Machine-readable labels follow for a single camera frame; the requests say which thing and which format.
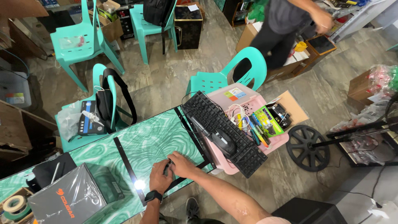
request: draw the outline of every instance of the gray shirt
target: gray shirt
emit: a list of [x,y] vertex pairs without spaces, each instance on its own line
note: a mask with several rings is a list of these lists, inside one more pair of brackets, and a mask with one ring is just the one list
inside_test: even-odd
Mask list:
[[268,24],[277,34],[287,34],[302,28],[312,21],[310,14],[287,0],[270,0],[266,7],[268,11]]

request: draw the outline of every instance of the plastic chair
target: plastic chair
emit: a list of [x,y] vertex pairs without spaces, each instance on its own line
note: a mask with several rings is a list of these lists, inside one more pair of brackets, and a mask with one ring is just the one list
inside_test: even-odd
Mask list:
[[[82,101],[86,100],[96,100],[96,93],[98,91],[98,87],[95,86],[101,86],[100,84],[100,76],[103,74],[104,69],[106,69],[105,65],[102,64],[95,64],[93,68],[93,95],[88,97],[87,99],[80,100],[79,102],[81,103]],[[112,92],[113,96],[113,115],[112,115],[112,122],[111,122],[111,129],[113,130],[121,130],[123,128],[127,128],[129,125],[126,124],[122,119],[119,117],[119,112],[122,112],[126,114],[128,117],[132,117],[131,114],[127,113],[125,110],[121,109],[119,106],[116,105],[116,88],[115,88],[115,81],[113,80],[112,76],[108,76],[107,78],[108,83],[109,83],[109,89]],[[69,106],[65,105],[62,107],[62,109],[65,109]],[[59,128],[59,123],[57,120],[57,115],[55,115],[55,120],[57,122],[57,126]],[[80,136],[80,135],[75,135],[73,136],[69,141],[67,141],[64,138],[61,138],[62,142],[62,149],[64,152],[69,152],[73,149],[79,148],[80,146],[89,144],[90,142],[96,141],[100,138],[103,138],[107,136],[108,134],[103,134],[103,135],[93,135],[93,136]]]
[[246,47],[242,49],[219,73],[197,72],[196,76],[192,76],[188,83],[187,92],[201,91],[208,94],[219,88],[228,86],[226,79],[228,73],[237,65],[242,59],[248,58],[252,64],[250,70],[237,82],[243,85],[248,85],[254,79],[253,90],[257,90],[267,76],[267,65],[263,55],[254,47]]
[[[94,0],[93,24],[96,24],[95,26],[91,24],[87,2],[84,0],[82,1],[82,22],[73,26],[57,28],[55,33],[50,34],[57,61],[84,92],[88,92],[86,87],[69,67],[69,65],[73,63],[86,61],[101,53],[105,53],[122,74],[125,72],[122,65],[117,60],[119,56],[109,41],[104,37],[101,28],[97,29],[97,24],[99,26],[100,23],[95,2],[96,1]],[[84,38],[84,40],[82,40],[83,45],[81,47],[61,48],[60,40],[66,39],[66,41],[68,41],[72,38],[76,39],[76,37],[79,39],[81,39],[81,37]]]
[[[177,1],[174,3],[173,10],[170,14],[169,19],[167,20],[167,24],[164,30],[165,31],[167,30],[169,33],[169,38],[173,39],[174,50],[177,52],[177,37],[174,29],[174,16],[173,16],[174,9],[176,8],[176,3]],[[144,5],[142,4],[134,5],[134,8],[130,9],[130,15],[131,15],[131,23],[133,24],[133,31],[135,34],[134,37],[136,40],[138,40],[141,49],[142,59],[144,61],[144,64],[147,65],[148,57],[146,55],[145,36],[155,33],[161,33],[162,27],[153,25],[144,20],[143,6]]]

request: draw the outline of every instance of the person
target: person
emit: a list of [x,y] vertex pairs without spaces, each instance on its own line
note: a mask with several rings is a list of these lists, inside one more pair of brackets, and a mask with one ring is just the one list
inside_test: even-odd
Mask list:
[[[314,21],[316,32],[323,34],[333,26],[332,16],[312,0],[270,0],[264,14],[261,30],[250,46],[261,52],[268,70],[283,66],[296,37],[300,35],[299,30],[303,27]],[[250,68],[249,59],[240,61],[232,75],[234,82],[243,77]]]
[[[161,195],[172,183],[172,173],[183,178],[189,178],[202,186],[213,199],[240,224],[290,224],[285,219],[273,217],[257,201],[235,187],[234,185],[211,176],[195,167],[179,152],[174,151],[167,156],[168,159],[155,163],[152,167],[149,180],[149,189],[157,191]],[[173,162],[167,168],[167,176],[164,169],[169,162]],[[159,218],[163,222],[164,216],[159,214],[162,198],[154,198],[149,201],[140,224],[157,224]],[[214,219],[200,219],[199,206],[194,198],[189,198],[186,203],[187,224],[223,224]]]

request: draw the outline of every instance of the black wheel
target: black wheel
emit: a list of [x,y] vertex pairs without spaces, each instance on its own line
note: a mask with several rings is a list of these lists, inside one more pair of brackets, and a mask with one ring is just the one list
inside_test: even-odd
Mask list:
[[329,146],[313,148],[311,145],[322,141],[325,141],[324,137],[314,128],[297,125],[289,130],[289,141],[286,143],[286,148],[290,158],[300,168],[309,172],[318,172],[329,164]]

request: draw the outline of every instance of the yellow mug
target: yellow mug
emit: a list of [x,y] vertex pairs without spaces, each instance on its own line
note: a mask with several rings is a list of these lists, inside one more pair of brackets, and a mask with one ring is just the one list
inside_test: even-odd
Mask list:
[[302,52],[302,51],[304,51],[306,48],[307,48],[307,45],[306,45],[303,41],[300,41],[298,44],[296,44],[296,46],[295,46],[295,51],[297,51],[297,52]]

